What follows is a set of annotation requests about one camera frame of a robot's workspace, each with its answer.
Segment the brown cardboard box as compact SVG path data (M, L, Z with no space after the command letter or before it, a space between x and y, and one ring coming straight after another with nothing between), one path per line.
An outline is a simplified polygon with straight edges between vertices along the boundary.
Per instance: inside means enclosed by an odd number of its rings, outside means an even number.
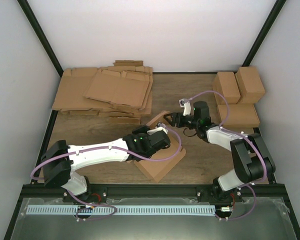
M153 183L159 183L186 155L180 136L168 130L170 147L155 153L149 160L134 161L134 165Z

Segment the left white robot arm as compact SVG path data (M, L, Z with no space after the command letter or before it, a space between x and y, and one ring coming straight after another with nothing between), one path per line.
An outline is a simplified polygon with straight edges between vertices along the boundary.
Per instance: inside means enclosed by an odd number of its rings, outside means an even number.
M141 161L171 144L168 131L163 127L150 129L142 125L131 134L117 140L92 144L68 145L65 140L55 142L41 157L43 181L46 188L62 187L81 202L92 196L88 179L77 170L109 162Z

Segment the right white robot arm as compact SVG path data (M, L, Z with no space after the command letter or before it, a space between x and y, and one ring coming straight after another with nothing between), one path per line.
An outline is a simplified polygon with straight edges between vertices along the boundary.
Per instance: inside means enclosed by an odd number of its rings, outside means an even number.
M169 125L194 129L201 140L231 152L233 169L213 180L211 195L215 200L222 202L236 188L264 181L275 172L275 163L260 134L238 133L213 123L205 101L191 105L181 99L179 103L183 112L172 112L163 117Z

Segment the folded cardboard box back left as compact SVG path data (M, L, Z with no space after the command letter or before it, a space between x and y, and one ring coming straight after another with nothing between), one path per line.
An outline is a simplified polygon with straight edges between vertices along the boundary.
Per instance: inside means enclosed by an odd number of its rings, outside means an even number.
M230 105L237 104L241 98L237 80L233 72L218 72L212 82L215 92L223 95Z

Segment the folded cardboard box front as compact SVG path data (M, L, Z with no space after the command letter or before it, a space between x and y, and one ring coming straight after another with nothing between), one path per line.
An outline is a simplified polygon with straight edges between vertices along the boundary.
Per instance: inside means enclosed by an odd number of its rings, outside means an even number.
M225 128L257 128L260 120L253 104L217 105L217 112Z

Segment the folded cardboard box back right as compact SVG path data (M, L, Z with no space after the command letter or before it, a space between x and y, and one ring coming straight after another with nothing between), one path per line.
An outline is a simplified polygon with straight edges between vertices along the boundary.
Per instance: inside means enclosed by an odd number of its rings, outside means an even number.
M266 93L255 66L240 67L235 74L240 99L238 104L256 104Z

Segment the stack of flat cardboard sheets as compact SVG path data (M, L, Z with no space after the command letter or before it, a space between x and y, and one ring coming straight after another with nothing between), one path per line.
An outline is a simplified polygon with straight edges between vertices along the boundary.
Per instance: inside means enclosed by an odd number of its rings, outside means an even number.
M153 68L141 60L112 66L64 70L52 105L68 115L92 115L120 124L139 124L152 113Z

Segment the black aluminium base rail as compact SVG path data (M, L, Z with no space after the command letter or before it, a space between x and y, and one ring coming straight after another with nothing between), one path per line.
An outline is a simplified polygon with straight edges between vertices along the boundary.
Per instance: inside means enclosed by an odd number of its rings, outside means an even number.
M210 184L92 184L90 191L105 199L123 198L197 198L200 202L221 202L230 200L229 193L213 194ZM23 198L62 198L66 190L46 188L42 183L22 187Z

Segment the right black frame post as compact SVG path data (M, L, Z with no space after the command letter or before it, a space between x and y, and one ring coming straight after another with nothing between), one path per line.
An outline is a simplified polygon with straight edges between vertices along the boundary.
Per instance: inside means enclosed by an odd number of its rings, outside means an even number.
M279 16L282 8L284 7L287 0L276 0L273 7L271 8L264 24L262 25L256 39L254 40L245 60L242 63L242 67L249 67L255 58L258 50L260 49L262 43L264 42L266 36L271 30L273 24L275 23L277 17Z

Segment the black frame post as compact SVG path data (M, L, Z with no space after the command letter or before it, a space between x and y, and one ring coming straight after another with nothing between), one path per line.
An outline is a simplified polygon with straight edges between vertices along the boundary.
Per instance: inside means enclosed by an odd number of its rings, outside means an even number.
M273 7L271 8L264 24L262 25L256 39L254 40L245 60L242 63L242 67L249 67L255 58L258 50L260 49L262 43L264 42L266 36L271 30L273 24L275 23L277 17L279 16L282 8L284 7L287 0L276 0Z
M49 42L47 39L39 21L37 20L37 17L35 13L33 12L29 2L27 0L17 0L20 8L22 9L25 17L27 18L28 22L30 23L33 31L35 32L38 40L40 41L42 47L44 48L47 56L49 57L52 65L54 66L56 72L60 77L63 75L63 68Z

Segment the left black frame post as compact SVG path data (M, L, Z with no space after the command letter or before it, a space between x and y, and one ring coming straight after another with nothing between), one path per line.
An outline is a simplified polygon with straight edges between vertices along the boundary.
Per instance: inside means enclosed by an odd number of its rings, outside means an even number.
M40 41L42 47L44 48L47 56L49 57L52 65L54 66L56 72L60 77L63 75L63 68L49 42L47 39L39 21L37 20L37 17L35 13L33 12L29 2L27 0L17 0L20 8L22 9L25 17L27 18L28 22L30 23L33 31L35 32L38 40Z

